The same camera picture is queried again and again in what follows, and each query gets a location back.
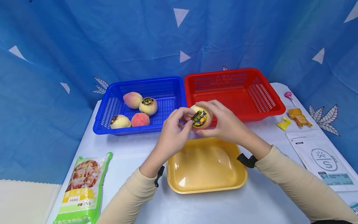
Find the black wrist strap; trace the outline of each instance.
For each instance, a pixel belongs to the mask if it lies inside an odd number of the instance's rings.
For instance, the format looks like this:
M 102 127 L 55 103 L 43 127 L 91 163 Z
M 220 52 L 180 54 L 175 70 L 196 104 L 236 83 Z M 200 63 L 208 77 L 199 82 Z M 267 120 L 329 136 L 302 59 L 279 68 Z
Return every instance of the black wrist strap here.
M 250 159 L 248 159 L 243 153 L 241 153 L 239 157 L 237 157 L 237 160 L 239 160 L 244 166 L 248 168 L 254 168 L 255 163 L 257 162 L 255 156 L 252 155 Z
M 161 166 L 160 170 L 158 171 L 158 176 L 154 181 L 155 187 L 159 187 L 158 180 L 161 176 L 163 176 L 164 168 L 164 166 Z

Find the white foam mat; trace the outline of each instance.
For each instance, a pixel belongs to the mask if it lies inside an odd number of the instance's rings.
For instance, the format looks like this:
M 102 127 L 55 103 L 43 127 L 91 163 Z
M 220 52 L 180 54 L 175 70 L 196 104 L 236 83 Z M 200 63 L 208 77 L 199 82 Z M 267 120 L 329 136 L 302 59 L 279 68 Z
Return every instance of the white foam mat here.
M 43 224 L 61 185 L 0 180 L 0 217 L 6 224 Z

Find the orange snack packet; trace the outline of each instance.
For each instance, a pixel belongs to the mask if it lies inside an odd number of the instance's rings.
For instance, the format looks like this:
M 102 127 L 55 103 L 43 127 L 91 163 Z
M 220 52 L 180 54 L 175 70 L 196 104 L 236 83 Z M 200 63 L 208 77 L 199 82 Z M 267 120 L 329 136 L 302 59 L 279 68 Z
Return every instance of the orange snack packet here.
M 303 127 L 304 125 L 312 126 L 312 124 L 306 120 L 306 117 L 302 114 L 302 111 L 299 108 L 290 109 L 289 116 L 300 127 Z

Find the blue fabric backdrop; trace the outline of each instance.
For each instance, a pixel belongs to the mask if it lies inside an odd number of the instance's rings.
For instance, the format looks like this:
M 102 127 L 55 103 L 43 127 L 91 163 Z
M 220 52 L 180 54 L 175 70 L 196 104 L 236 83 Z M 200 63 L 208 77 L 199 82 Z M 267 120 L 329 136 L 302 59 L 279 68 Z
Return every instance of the blue fabric backdrop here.
M 0 179 L 62 184 L 108 84 L 255 67 L 358 171 L 356 0 L 0 0 Z

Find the person's right hand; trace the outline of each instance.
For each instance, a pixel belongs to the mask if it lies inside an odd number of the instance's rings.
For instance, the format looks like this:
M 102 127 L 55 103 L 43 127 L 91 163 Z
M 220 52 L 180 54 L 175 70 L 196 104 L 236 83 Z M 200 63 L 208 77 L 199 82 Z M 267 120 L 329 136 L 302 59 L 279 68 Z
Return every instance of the person's right hand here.
M 271 145 L 248 129 L 234 113 L 217 100 L 198 102 L 197 106 L 211 111 L 218 119 L 214 129 L 199 130 L 197 134 L 203 137 L 220 138 L 227 142 L 233 142 L 249 150 L 256 159 L 265 157 L 271 150 Z
M 197 131 L 203 137 L 215 137 L 227 142 L 234 142 L 239 145 L 245 144 L 248 134 L 251 132 L 235 115 L 217 100 L 209 102 L 197 102 L 197 106 L 211 111 L 218 119 L 214 129 Z

